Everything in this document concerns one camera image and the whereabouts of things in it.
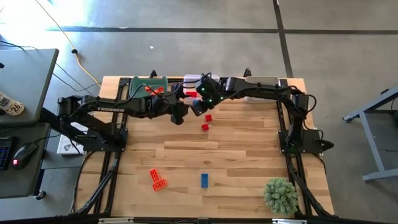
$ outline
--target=computer mouse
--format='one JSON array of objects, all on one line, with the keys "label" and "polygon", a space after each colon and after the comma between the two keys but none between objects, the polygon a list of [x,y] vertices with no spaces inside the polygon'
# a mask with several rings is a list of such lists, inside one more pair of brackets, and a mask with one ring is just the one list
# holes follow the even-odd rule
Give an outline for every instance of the computer mouse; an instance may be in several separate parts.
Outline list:
[{"label": "computer mouse", "polygon": [[21,146],[12,159],[13,168],[16,170],[23,169],[29,163],[32,154],[36,149],[37,146],[34,142],[29,142]]}]

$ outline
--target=wooden tabletop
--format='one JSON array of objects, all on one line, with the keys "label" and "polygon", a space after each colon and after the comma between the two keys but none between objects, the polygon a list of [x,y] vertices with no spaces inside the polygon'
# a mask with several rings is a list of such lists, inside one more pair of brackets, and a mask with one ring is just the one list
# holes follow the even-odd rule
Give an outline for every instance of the wooden tabletop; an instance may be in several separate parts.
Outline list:
[{"label": "wooden tabletop", "polygon": [[[115,98],[119,79],[104,77],[99,95]],[[288,84],[305,91],[303,79],[290,78]],[[287,177],[285,157],[279,152],[276,103],[226,100],[206,114],[213,117],[207,132],[201,130],[205,117],[192,111],[180,126],[171,123],[170,116],[128,117],[129,137],[119,166],[113,217],[281,217],[265,206],[263,197],[266,183]],[[95,116],[110,122],[112,113]],[[310,114],[306,124],[313,127]],[[87,160],[78,185],[77,209],[97,187],[103,157],[103,152],[96,152]],[[302,157],[309,189],[326,211],[334,213],[322,163],[311,154]],[[151,169],[167,180],[166,188],[153,190]],[[208,189],[201,188],[204,173],[209,176]],[[108,187],[104,192],[103,205]]]}]

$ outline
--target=keyboard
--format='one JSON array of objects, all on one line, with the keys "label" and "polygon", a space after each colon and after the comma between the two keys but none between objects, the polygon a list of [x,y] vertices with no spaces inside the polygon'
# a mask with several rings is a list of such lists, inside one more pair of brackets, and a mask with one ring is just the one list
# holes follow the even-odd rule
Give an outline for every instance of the keyboard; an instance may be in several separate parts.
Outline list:
[{"label": "keyboard", "polygon": [[15,140],[14,137],[0,138],[0,170],[7,170]]}]

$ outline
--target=red lego brick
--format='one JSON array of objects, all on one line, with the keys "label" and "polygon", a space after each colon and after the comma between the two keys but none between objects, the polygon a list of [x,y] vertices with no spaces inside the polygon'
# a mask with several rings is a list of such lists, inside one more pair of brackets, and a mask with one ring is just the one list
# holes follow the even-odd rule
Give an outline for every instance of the red lego brick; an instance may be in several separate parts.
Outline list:
[{"label": "red lego brick", "polygon": [[201,126],[201,129],[202,129],[203,131],[207,131],[207,130],[209,130],[209,125],[208,125],[208,124],[203,124],[203,125]]},{"label": "red lego brick", "polygon": [[159,182],[157,182],[157,183],[154,183],[154,184],[152,185],[152,187],[154,188],[154,190],[160,190],[160,189],[162,189],[162,188],[164,188],[164,187],[166,187],[166,186],[167,186],[167,182],[166,182],[165,179],[162,179],[161,181],[159,181]]},{"label": "red lego brick", "polygon": [[157,183],[160,181],[160,175],[157,173],[156,169],[152,169],[149,171],[150,176],[152,177],[152,180],[154,183]]},{"label": "red lego brick", "polygon": [[193,98],[198,97],[198,93],[197,92],[186,92],[185,94],[189,95],[189,97],[193,97]]},{"label": "red lego brick", "polygon": [[209,114],[209,115],[206,115],[206,116],[205,116],[205,120],[206,120],[206,122],[210,122],[210,121],[213,120],[213,118],[212,118],[211,115]]}]

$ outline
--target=wood plank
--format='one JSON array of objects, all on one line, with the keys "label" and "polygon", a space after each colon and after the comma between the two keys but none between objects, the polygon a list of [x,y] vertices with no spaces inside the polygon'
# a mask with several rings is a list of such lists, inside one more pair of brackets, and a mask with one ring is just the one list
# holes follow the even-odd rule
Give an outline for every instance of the wood plank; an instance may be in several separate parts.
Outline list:
[{"label": "wood plank", "polygon": [[[104,77],[99,95],[114,98],[119,78]],[[305,91],[302,79],[288,79],[288,83]],[[191,111],[180,126],[172,124],[169,116],[128,118],[129,137],[119,166],[112,216],[281,217],[265,207],[263,199],[264,186],[272,178],[287,178],[285,157],[279,152],[276,104],[227,100],[207,114],[213,117],[207,132],[200,128],[204,116],[196,117]],[[95,116],[109,122],[112,114]],[[311,114],[306,124],[313,127]],[[77,207],[98,185],[103,156],[103,152],[93,154],[83,168]],[[308,187],[333,213],[322,163],[313,155],[303,155],[303,163]],[[158,192],[152,189],[151,169],[167,180],[166,188]],[[201,188],[201,174],[209,175],[208,189]],[[304,211],[300,191],[299,204]]]}]

